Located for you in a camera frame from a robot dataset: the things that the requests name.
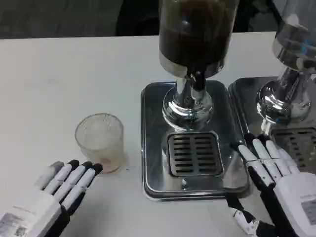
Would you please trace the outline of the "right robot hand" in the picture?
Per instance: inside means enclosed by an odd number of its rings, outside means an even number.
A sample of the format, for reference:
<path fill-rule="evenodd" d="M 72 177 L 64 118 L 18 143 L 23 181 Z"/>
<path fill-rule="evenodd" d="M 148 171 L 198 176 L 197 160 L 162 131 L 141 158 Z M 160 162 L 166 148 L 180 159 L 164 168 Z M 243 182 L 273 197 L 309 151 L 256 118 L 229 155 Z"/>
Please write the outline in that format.
<path fill-rule="evenodd" d="M 246 144 L 231 147 L 241 156 L 272 223 L 248 212 L 233 193 L 226 194 L 232 217 L 249 237 L 314 237 L 316 176 L 303 172 L 295 160 L 268 136 L 245 134 Z"/>

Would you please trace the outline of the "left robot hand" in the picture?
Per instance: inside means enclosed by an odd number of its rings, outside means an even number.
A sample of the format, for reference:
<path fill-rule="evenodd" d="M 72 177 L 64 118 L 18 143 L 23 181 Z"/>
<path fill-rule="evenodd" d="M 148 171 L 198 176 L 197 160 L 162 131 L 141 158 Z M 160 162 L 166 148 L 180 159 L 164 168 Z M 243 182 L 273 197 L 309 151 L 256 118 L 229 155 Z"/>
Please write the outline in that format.
<path fill-rule="evenodd" d="M 51 164 L 0 218 L 2 237 L 58 237 L 103 170 L 100 163 Z"/>

